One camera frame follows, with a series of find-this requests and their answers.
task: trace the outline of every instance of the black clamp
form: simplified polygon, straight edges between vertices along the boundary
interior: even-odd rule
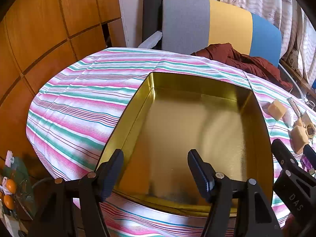
[[[306,153],[312,149],[304,147]],[[301,225],[299,236],[316,234],[316,179],[298,166],[298,162],[279,139],[271,145],[271,151],[282,167],[273,190]]]
[[[110,160],[102,163],[96,172],[90,172],[79,180],[55,179],[51,193],[36,213],[27,236],[77,236],[72,203],[73,198],[80,198],[86,237],[109,237],[99,202],[110,196],[123,162],[123,152],[116,149]]]
[[[305,145],[303,148],[303,154],[311,163],[312,167],[316,170],[316,153],[309,145]]]
[[[282,236],[271,205],[255,179],[231,180],[215,172],[196,150],[189,151],[188,164],[201,196],[212,203],[202,237],[225,236],[233,198],[239,199],[235,237]]]

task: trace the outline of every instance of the orange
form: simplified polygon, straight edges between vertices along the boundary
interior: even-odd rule
[[[14,201],[12,199],[12,197],[10,195],[5,195],[3,198],[4,201],[4,205],[6,205],[6,207],[9,210],[13,210],[14,209]]]
[[[15,194],[16,192],[16,183],[12,180],[12,179],[8,179],[7,180],[7,189],[9,190],[9,192]]]

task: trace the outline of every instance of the metal tin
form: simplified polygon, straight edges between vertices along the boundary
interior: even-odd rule
[[[196,149],[217,172],[254,178],[272,200],[273,159],[260,106],[249,89],[210,78],[153,72],[125,109],[99,163],[115,149],[124,166],[115,192],[174,214],[207,216],[187,164]],[[231,216],[237,211],[233,201]]]

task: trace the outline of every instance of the striped tablecloth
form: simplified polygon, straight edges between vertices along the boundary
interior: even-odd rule
[[[264,110],[279,99],[290,107],[291,94],[239,69],[206,58],[171,52],[109,48],[64,69],[33,99],[26,134],[50,174],[74,180],[93,171],[104,145],[128,102],[150,72],[198,75],[251,89],[261,107],[271,142],[280,138],[301,166],[290,145],[288,128]],[[316,114],[296,99],[313,121]],[[274,158],[274,180],[281,167]],[[155,211],[118,195],[101,204],[110,231],[129,236],[199,236],[205,219]],[[274,193],[273,210],[282,226],[289,210]],[[227,236],[232,236],[234,221]]]

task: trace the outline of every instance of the chair backrest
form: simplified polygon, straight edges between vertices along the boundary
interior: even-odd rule
[[[191,54],[214,43],[231,43],[240,53],[276,67],[281,33],[260,16],[214,0],[163,0],[162,50]]]

